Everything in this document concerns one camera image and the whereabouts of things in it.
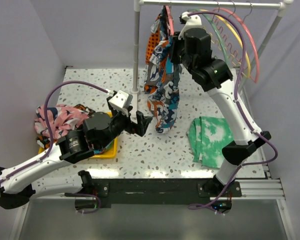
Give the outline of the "blue orange patterned shorts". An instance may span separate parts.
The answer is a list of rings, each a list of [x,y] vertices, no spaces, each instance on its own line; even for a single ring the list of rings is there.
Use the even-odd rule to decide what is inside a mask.
[[[168,35],[166,20],[163,6],[150,27],[151,34],[145,53],[146,75],[143,89],[148,94],[147,106],[156,119],[155,130],[159,134],[168,133],[177,120],[182,73],[182,67],[170,60],[173,36]]]

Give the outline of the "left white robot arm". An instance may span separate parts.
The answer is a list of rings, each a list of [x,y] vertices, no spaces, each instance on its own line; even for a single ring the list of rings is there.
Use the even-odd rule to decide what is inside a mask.
[[[15,209],[30,199],[58,193],[93,196],[96,188],[85,170],[64,178],[46,176],[93,157],[96,151],[104,150],[123,131],[143,137],[152,117],[137,111],[136,119],[133,122],[120,112],[114,116],[97,112],[84,120],[79,130],[71,130],[46,151],[17,166],[0,167],[0,207]]]

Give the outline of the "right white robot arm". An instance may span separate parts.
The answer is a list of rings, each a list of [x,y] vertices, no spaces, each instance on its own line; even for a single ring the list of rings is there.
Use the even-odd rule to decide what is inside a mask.
[[[211,36],[204,28],[195,26],[176,32],[171,47],[172,63],[186,68],[216,103],[232,131],[233,141],[222,148],[223,163],[210,182],[213,192],[223,197],[231,190],[229,182],[234,180],[238,166],[272,136],[253,122],[235,90],[230,68],[225,61],[212,56]]]

